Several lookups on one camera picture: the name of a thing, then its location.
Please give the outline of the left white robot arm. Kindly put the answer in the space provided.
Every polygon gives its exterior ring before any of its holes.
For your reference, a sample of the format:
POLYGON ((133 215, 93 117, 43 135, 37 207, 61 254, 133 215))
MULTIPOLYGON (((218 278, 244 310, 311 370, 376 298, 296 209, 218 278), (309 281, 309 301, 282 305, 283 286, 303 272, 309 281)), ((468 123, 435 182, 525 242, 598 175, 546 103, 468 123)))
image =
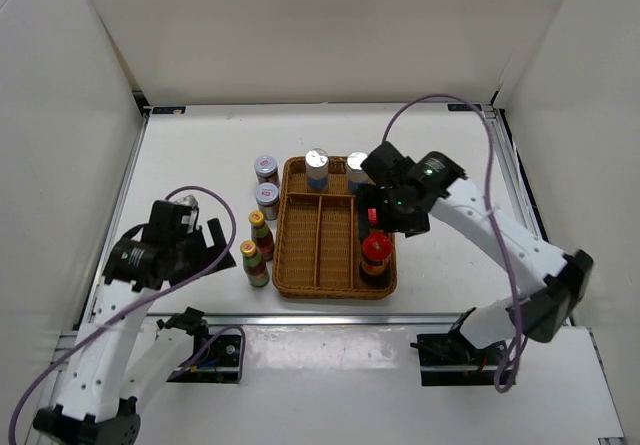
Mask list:
POLYGON ((152 301, 189 279, 235 266, 218 219, 198 226, 198 211, 157 201, 149 221, 125 232, 110 252, 96 317, 68 352, 70 378, 33 427, 56 444, 132 444, 141 413, 159 388, 208 361, 218 337, 203 312, 187 308, 160 321, 160 335, 130 360, 152 301))

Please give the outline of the sauce bottle yellow cap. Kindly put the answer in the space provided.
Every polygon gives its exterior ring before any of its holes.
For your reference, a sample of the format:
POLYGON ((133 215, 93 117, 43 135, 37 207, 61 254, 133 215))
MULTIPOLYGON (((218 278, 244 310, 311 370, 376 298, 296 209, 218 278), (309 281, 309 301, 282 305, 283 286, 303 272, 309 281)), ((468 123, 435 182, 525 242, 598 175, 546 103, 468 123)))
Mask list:
POLYGON ((252 241, 255 243, 257 250, 266 261, 271 261, 274 255, 275 242, 264 214, 259 210, 252 211, 249 214, 249 222, 251 224, 252 241))
POLYGON ((266 261, 262 257, 257 245, 252 240, 245 240, 240 244, 243 269, 251 286, 260 288, 270 281, 266 261))

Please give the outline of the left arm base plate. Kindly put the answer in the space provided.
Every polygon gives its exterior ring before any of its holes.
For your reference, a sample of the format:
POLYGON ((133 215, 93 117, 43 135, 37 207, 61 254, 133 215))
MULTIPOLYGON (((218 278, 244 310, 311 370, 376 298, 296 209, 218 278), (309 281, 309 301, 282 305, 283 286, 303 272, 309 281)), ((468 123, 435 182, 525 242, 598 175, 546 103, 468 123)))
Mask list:
POLYGON ((168 379, 169 383, 238 384, 241 381, 245 348, 237 330, 217 338, 198 361, 168 379))

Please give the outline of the red lid chili jar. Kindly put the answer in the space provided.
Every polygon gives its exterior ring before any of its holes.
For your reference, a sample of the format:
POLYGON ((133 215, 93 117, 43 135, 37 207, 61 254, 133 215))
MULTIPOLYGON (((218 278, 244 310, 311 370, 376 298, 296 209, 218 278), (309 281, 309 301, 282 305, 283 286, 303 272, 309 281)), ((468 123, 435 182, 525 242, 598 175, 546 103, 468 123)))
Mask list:
POLYGON ((390 276, 388 264, 393 250, 393 243, 387 234, 377 232, 369 235, 361 246, 361 280, 372 287, 384 287, 390 276))
POLYGON ((381 230, 381 215, 376 208, 368 208, 366 211, 367 224, 371 229, 381 230))

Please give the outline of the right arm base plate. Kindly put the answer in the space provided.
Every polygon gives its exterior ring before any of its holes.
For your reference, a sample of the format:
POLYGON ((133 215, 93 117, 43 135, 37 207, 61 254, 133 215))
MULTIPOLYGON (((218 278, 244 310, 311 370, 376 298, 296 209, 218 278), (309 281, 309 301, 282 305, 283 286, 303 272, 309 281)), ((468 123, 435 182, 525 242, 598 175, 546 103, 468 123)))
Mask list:
POLYGON ((418 354, 424 387, 493 386, 507 351, 504 341, 469 351, 448 333, 418 334, 410 347, 418 354))

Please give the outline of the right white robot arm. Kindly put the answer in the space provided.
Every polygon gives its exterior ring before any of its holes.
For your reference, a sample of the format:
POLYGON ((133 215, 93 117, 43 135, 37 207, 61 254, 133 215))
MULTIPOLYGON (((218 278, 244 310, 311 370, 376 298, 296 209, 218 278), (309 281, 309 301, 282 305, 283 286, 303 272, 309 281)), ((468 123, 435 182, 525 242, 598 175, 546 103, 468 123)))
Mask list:
POLYGON ((470 365, 487 347, 519 335, 550 342, 583 299, 593 258, 582 249, 563 251, 487 204, 443 153, 414 161, 385 142, 361 168, 372 182, 359 188, 357 200, 363 212, 375 213, 373 227, 411 237, 428 232, 435 218, 490 257, 515 286, 507 298, 460 317, 449 340, 458 363, 470 365))

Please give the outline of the silver lid spice jar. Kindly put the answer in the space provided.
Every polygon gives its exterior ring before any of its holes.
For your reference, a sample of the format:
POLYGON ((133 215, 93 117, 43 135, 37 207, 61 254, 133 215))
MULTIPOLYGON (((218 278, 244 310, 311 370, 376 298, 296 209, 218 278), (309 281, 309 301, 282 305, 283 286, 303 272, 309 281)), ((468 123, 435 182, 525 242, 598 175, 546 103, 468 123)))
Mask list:
POLYGON ((365 152, 352 152, 346 159, 346 177, 348 190, 355 194, 356 190, 365 184, 370 184, 371 180, 362 168, 362 163, 368 158, 365 152))
POLYGON ((328 188, 330 158, 321 148, 313 148, 305 154, 305 170, 308 187, 317 192, 328 188))

